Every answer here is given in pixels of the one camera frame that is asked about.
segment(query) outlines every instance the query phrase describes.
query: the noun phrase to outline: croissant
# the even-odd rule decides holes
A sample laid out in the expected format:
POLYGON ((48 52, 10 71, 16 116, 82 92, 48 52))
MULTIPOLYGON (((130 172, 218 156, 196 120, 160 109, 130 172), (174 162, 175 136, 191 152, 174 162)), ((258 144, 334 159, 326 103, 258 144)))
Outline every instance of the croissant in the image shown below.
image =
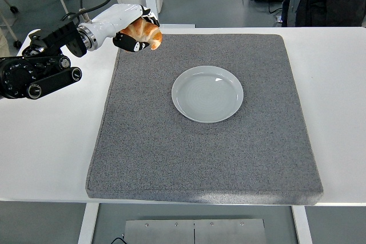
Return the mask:
POLYGON ((149 43, 152 50, 157 49, 162 41, 159 27, 141 17, 128 25, 127 28, 121 30, 120 33, 129 35, 139 42, 149 43))

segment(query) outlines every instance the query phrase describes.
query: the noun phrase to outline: metal panel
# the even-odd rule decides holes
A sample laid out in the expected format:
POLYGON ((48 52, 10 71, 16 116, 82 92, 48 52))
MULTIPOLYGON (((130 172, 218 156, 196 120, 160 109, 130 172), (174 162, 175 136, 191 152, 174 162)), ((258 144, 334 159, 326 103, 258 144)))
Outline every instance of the metal panel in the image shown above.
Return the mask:
POLYGON ((126 221, 128 244, 266 244, 263 219, 126 221))
POLYGON ((196 244, 266 244, 263 219, 194 221, 196 244))
POLYGON ((128 220, 128 244, 194 244, 192 220, 128 220))

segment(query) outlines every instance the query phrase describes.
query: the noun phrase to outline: person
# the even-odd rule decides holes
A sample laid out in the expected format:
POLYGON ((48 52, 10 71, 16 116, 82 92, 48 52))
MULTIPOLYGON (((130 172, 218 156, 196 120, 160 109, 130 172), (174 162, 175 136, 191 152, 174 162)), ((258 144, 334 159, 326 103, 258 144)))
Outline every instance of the person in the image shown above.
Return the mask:
POLYGON ((2 30, 0 29, 0 57, 8 57, 8 56, 10 56, 9 46, 7 44, 5 35, 3 34, 2 30))

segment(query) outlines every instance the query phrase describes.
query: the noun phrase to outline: floor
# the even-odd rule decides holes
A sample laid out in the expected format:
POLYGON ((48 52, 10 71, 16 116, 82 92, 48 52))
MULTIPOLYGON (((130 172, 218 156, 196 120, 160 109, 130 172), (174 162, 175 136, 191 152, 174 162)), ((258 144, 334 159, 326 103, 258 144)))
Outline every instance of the floor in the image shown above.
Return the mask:
MULTIPOLYGON (((20 12, 12 14, 4 2, 0 9, 14 18, 13 30, 20 41, 34 29, 53 30, 60 24, 64 10, 59 0, 9 0, 20 12)), ((90 7, 104 0, 85 0, 90 7)), ((90 13, 94 17, 117 3, 90 13)), ((78 0, 66 1, 70 11, 78 10, 78 0)), ((280 7, 271 4, 270 9, 280 7)), ((196 27, 273 27, 276 14, 268 13, 268 4, 251 0, 164 0, 160 16, 163 24, 188 23, 196 27)), ((17 55, 13 39, 6 34, 11 55, 17 55)), ((85 204, 0 202, 0 243, 77 243, 85 204)), ((141 206, 101 205, 93 243, 110 243, 124 232, 128 219, 142 217, 180 218, 261 217, 267 224, 268 243, 296 243, 295 228, 288 207, 266 208, 238 206, 141 206)), ((307 207, 313 243, 364 243, 366 207, 307 207)))

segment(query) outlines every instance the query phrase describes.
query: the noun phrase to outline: black cable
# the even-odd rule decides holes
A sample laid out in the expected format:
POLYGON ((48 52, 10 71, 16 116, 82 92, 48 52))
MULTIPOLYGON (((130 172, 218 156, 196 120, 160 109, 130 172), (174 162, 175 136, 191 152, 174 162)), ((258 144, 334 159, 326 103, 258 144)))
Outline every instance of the black cable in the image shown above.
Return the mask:
POLYGON ((127 244, 127 242, 126 242, 126 241, 124 241, 124 239, 123 239, 123 238, 120 238, 120 237, 115 238, 115 239, 114 239, 114 241, 116 241, 117 239, 121 240, 124 244, 127 244))
POLYGON ((278 8, 278 9, 276 9, 276 10, 274 10, 274 11, 270 11, 270 9, 269 9, 269 4, 270 4, 270 1, 268 1, 268 12, 269 12, 270 14, 274 14, 275 12, 282 10, 282 8, 278 8))
MULTIPOLYGON (((83 9, 83 4, 82 4, 82 1, 83 1, 83 0, 79 0, 79 1, 80 1, 80 9, 83 9)), ((78 18, 78 25, 79 25, 79 23, 80 23, 80 18, 79 18, 79 16, 80 16, 80 15, 85 14, 85 13, 89 13, 89 12, 91 12, 91 11, 95 11, 95 10, 97 10, 97 9, 99 9, 99 8, 101 8, 101 7, 105 6, 105 5, 107 5, 109 1, 110 1, 110 0, 106 0, 106 1, 104 1, 103 3, 101 3, 101 4, 99 4, 99 5, 95 6, 95 7, 92 7, 92 8, 89 8, 89 9, 85 9, 85 10, 83 10, 83 11, 79 11, 78 13, 68 13, 68 14, 67 14, 67 15, 65 15, 61 20, 63 21, 63 20, 65 20, 65 19, 66 19, 66 17, 68 17, 68 16, 70 16, 70 15, 72 15, 72 14, 73 14, 73 15, 70 17, 70 20, 73 20, 73 19, 75 19, 75 18, 78 18)))

